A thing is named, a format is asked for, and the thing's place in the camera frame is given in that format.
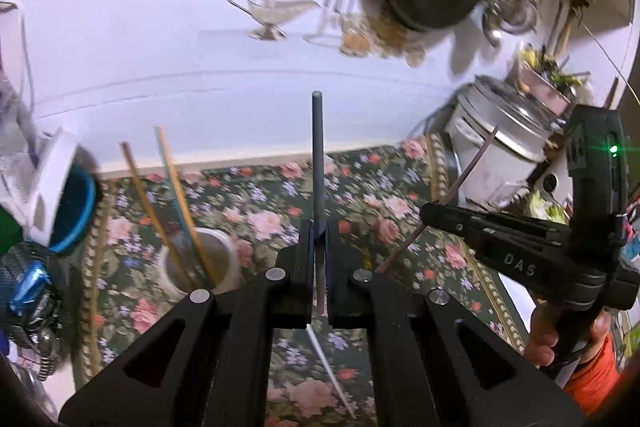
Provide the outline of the right hand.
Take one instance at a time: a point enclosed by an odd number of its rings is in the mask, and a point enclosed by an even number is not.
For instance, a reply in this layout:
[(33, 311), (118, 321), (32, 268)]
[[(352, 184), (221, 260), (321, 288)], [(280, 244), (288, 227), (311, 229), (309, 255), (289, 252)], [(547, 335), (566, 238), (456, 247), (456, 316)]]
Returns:
[[(536, 306), (530, 319), (529, 340), (524, 351), (524, 357), (537, 367), (549, 366), (555, 354), (553, 348), (559, 341), (559, 333), (555, 330), (555, 321), (560, 310), (550, 303)], [(604, 352), (613, 352), (611, 346), (611, 313), (604, 310), (590, 326), (587, 349), (582, 356), (584, 363), (599, 358)]]

